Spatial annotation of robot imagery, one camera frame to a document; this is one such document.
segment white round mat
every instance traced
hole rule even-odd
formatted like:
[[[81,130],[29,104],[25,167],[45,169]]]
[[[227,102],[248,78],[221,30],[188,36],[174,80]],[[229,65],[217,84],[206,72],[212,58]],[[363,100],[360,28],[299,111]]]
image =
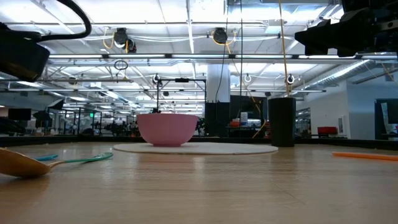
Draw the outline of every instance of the white round mat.
[[[155,147],[149,143],[117,144],[113,149],[125,152],[161,154],[257,154],[278,151],[277,147],[253,144],[188,142],[180,147]]]

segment pink bowl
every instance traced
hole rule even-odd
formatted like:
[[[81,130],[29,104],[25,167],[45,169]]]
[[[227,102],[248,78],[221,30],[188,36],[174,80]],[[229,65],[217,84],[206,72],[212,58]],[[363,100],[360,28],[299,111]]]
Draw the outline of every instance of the pink bowl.
[[[137,115],[141,136],[154,146],[181,146],[195,133],[198,117],[187,114]]]

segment wooden spoon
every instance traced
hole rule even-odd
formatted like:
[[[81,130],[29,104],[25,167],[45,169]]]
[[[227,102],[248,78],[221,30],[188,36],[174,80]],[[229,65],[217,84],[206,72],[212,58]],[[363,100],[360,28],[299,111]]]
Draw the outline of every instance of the wooden spoon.
[[[105,152],[92,158],[58,161],[45,165],[35,159],[22,155],[21,153],[12,152],[7,149],[0,149],[0,173],[12,175],[14,177],[38,177],[50,172],[51,168],[59,164],[100,161],[112,156],[112,152]]]

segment pillar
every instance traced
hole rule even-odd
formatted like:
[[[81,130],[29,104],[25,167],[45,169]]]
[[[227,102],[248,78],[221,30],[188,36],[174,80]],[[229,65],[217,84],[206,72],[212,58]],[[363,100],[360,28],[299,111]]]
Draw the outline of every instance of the pillar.
[[[231,72],[228,64],[207,65],[206,133],[209,136],[227,137],[230,121]]]

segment ceiling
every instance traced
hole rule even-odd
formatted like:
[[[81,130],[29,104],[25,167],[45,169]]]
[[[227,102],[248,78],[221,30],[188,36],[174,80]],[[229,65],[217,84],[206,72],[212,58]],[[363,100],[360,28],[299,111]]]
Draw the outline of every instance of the ceiling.
[[[75,0],[91,20],[93,30],[85,39],[53,40],[42,42],[52,54],[123,54],[123,50],[110,45],[112,33],[118,27],[127,28],[130,38],[137,46],[138,54],[228,54],[228,48],[217,45],[212,39],[216,27],[226,28],[231,54],[282,54],[280,34],[280,14],[277,1],[264,4],[260,0],[242,1],[242,13],[239,1],[228,0]],[[284,1],[282,15],[285,21],[284,35],[287,54],[303,54],[304,46],[294,41],[294,34],[320,22],[319,17],[333,19],[335,22],[343,15],[341,6],[328,5],[326,0]],[[69,8],[55,0],[0,0],[0,21],[14,30],[28,30],[48,34],[71,34],[84,31],[80,18]],[[161,78],[203,78],[207,76],[208,60],[169,60],[146,59],[127,60],[129,68],[123,72],[114,67],[114,60],[79,59],[49,60],[42,75],[46,82],[37,86],[12,83],[12,88],[92,88],[92,80],[101,85],[91,84],[94,88],[104,89],[143,89],[154,88],[152,79],[155,74]],[[281,60],[262,62],[260,60],[227,61],[231,75],[239,76],[241,66],[245,76],[251,81],[245,82],[248,89],[281,89],[285,85],[285,67]],[[309,82],[317,75],[338,66],[338,62],[288,63],[287,72],[296,77],[296,82]],[[58,82],[70,77],[91,80],[71,85]],[[197,89],[195,92],[171,93],[162,98],[204,99],[204,92],[196,83],[171,82],[167,88]],[[62,96],[79,96],[91,102],[122,103],[123,98],[130,103],[138,103],[142,108],[153,106],[155,93],[123,92],[115,93],[118,99],[109,100],[109,96],[100,96],[98,92],[63,92]]]

